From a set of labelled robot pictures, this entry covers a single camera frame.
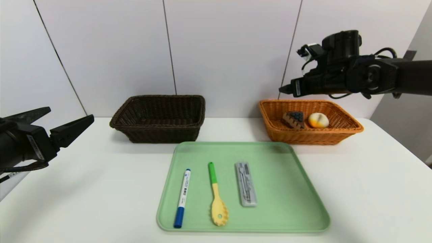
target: sticker label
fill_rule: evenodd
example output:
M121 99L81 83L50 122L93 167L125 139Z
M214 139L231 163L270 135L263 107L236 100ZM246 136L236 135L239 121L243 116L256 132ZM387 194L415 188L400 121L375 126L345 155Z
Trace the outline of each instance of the sticker label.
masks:
M300 80L295 81L295 92L297 93L297 96L300 96Z
M45 160L44 156L42 155L41 150L39 149L38 145L36 144L35 139L31 136L31 135L27 135L27 138L30 141L30 144L33 147L33 150L35 151L36 156L40 159L40 160Z

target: cable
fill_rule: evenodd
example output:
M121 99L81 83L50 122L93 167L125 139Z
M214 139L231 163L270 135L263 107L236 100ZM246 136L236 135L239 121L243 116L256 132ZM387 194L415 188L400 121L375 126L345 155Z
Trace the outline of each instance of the cable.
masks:
M352 94L344 94L344 95L339 96L339 97L334 97L333 95L328 95L328 96L329 96L330 98L332 98L332 99L341 99L341 98L347 97L347 96L349 96L349 95L352 95Z
M302 74L305 75L304 70L306 65L308 65L310 62L315 61L315 58L311 58L310 60L308 60L307 62L305 62L305 64L303 64L302 66Z
M383 58L383 59L390 58L390 57L388 57L388 56L381 56L381 55L378 55L378 56L376 56L376 57L378 57L378 58Z
M384 48L380 49L379 51L375 52L375 56L380 54L383 51L389 51L389 52L391 52L391 55L393 56L393 58L397 58L396 51L390 47L384 47Z
M20 174L20 173L21 173L21 172L12 172L12 173L10 173L9 175L0 178L0 183L2 183L2 182L4 182L4 181L7 181L7 180L9 180L10 178L12 178L12 177L14 177L14 176L16 176L16 175L18 175L18 174Z

